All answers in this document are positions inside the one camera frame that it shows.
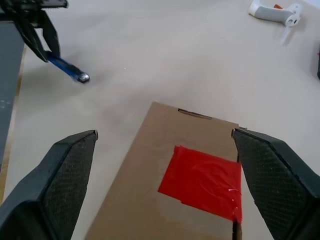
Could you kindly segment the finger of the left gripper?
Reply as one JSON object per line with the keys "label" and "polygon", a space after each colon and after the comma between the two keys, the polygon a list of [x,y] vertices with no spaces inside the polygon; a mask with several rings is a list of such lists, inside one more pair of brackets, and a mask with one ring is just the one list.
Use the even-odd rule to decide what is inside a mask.
{"label": "finger of the left gripper", "polygon": [[40,12],[39,26],[42,29],[42,36],[51,52],[55,56],[60,56],[61,51],[57,31],[44,10]]}
{"label": "finger of the left gripper", "polygon": [[44,62],[48,62],[47,54],[33,26],[29,23],[16,23],[16,29],[20,33],[24,43]]}

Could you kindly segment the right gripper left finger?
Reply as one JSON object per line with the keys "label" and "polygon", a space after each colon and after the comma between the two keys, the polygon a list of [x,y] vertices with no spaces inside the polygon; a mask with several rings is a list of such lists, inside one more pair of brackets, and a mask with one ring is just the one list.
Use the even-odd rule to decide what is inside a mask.
{"label": "right gripper left finger", "polygon": [[71,239],[86,196],[96,130],[70,135],[14,187],[0,206],[2,240]]}

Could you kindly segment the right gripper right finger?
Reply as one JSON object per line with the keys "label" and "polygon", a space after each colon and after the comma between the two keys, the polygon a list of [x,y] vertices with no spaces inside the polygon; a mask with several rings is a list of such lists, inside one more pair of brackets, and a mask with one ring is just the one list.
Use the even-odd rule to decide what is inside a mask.
{"label": "right gripper right finger", "polygon": [[320,177],[284,141],[235,128],[245,180],[275,240],[320,238]]}

